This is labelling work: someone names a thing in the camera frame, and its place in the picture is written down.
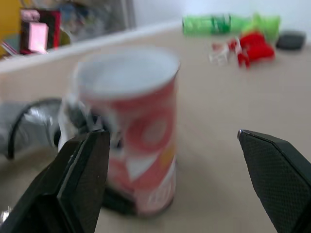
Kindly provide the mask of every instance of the white wall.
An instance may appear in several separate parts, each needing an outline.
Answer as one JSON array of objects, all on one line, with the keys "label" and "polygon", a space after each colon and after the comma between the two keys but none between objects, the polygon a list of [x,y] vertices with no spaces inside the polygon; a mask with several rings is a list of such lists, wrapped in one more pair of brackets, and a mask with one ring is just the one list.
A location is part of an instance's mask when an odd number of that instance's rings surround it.
[{"label": "white wall", "polygon": [[259,12],[280,15],[282,29],[297,29],[311,35],[310,0],[133,0],[137,26],[179,20],[186,14]]}]

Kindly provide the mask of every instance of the yellow object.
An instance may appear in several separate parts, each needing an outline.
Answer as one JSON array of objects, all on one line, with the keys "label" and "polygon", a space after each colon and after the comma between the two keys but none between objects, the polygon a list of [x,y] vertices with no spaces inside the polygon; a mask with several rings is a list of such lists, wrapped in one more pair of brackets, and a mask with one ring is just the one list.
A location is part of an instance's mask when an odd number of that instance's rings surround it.
[{"label": "yellow object", "polygon": [[7,35],[19,32],[19,0],[0,0],[0,42]]},{"label": "yellow object", "polygon": [[172,143],[168,148],[166,148],[160,155],[160,164],[162,167],[167,167],[172,163],[174,156],[176,155],[176,144]]}]

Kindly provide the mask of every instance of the green plastic bottle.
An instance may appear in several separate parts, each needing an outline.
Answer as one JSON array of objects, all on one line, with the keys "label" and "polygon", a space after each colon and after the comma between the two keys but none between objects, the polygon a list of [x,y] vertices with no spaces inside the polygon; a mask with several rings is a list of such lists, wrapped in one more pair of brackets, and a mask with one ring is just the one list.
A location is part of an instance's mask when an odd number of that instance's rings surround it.
[{"label": "green plastic bottle", "polygon": [[186,16],[183,17],[183,32],[185,35],[237,33],[250,20],[233,15]]}]

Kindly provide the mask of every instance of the white ledge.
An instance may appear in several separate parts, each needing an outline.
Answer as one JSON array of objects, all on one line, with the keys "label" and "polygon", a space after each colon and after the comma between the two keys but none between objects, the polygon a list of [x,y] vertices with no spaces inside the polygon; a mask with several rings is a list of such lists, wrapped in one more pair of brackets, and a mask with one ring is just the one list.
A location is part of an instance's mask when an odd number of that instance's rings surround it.
[{"label": "white ledge", "polygon": [[68,45],[58,48],[56,50],[51,50],[50,53],[44,55],[28,55],[14,57],[9,60],[0,62],[0,74],[31,66],[37,66],[60,58],[84,53],[95,48],[100,48],[103,46],[113,45],[115,43],[124,42],[139,37],[151,36],[153,34],[170,31],[178,27],[181,28],[181,20],[166,22],[154,26],[141,27],[132,31],[119,32],[111,35],[97,37],[94,39],[75,43],[74,45]]}]

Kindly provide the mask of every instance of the black object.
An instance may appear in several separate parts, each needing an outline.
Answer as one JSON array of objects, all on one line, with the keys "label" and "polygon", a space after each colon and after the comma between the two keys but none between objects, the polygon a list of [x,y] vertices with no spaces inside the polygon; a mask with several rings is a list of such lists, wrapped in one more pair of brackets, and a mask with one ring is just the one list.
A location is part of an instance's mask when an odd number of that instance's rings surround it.
[{"label": "black object", "polygon": [[289,142],[240,130],[250,178],[278,233],[311,232],[311,164]]},{"label": "black object", "polygon": [[301,50],[305,41],[305,33],[284,32],[280,34],[276,47],[281,50]]},{"label": "black object", "polygon": [[31,183],[0,233],[93,233],[103,202],[110,135],[93,132],[65,143]]}]

